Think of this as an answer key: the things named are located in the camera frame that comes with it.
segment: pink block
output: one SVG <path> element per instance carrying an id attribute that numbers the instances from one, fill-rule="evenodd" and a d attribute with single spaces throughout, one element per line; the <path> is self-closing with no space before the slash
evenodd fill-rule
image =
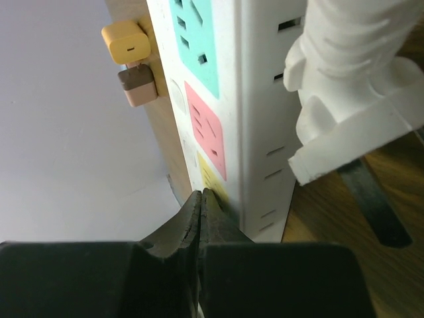
<path id="1" fill-rule="evenodd" d="M 194 137 L 222 175 L 223 179 L 227 180 L 223 128 L 221 122 L 218 116 L 212 112 L 190 85 L 186 82 L 184 84 Z"/>

